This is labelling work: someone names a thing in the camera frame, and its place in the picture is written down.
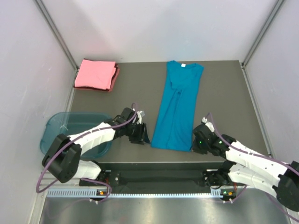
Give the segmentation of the blue t shirt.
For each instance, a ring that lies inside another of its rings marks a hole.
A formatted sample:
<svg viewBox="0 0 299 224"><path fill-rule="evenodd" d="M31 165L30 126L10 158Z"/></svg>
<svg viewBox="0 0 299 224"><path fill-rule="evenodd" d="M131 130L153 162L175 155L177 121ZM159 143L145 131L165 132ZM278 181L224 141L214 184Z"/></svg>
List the blue t shirt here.
<svg viewBox="0 0 299 224"><path fill-rule="evenodd" d="M197 63L169 61L166 68L166 82L151 146L189 152L204 67Z"/></svg>

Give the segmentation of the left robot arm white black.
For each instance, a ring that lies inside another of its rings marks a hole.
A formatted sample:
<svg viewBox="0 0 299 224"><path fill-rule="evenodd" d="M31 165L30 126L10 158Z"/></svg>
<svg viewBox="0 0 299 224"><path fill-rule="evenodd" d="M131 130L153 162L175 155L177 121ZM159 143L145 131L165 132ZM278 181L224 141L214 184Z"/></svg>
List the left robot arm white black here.
<svg viewBox="0 0 299 224"><path fill-rule="evenodd" d="M59 134L44 156L42 165L61 183L73 178L87 178L101 185L106 179L105 172L97 162L83 160L82 155L123 136L133 144L150 143L147 126L142 121L144 115L144 111L126 107L115 118L106 119L78 134Z"/></svg>

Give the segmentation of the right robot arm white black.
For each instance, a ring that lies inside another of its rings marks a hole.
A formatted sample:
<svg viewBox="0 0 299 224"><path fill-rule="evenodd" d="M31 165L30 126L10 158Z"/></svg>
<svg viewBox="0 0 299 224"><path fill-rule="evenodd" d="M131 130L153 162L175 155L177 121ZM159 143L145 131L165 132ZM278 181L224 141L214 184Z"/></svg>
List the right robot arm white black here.
<svg viewBox="0 0 299 224"><path fill-rule="evenodd" d="M228 136L219 136L211 122L202 122L192 132L194 152L211 153L225 161L217 171L203 173L205 183L230 185L240 183L254 187L273 197L283 206L299 210L299 164L284 163L249 149Z"/></svg>

